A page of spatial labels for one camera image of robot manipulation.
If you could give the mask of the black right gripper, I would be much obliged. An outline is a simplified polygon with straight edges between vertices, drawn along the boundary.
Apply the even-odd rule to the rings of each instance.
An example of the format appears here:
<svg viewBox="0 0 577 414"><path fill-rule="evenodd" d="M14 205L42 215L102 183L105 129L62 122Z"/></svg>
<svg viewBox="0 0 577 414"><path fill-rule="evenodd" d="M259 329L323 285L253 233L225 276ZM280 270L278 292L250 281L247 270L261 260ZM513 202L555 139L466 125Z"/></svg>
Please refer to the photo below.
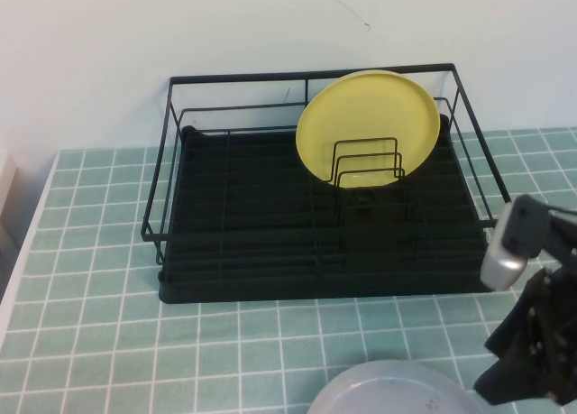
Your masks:
<svg viewBox="0 0 577 414"><path fill-rule="evenodd" d="M532 276L485 347L497 361L473 384L490 405L576 401L576 249Z"/></svg>

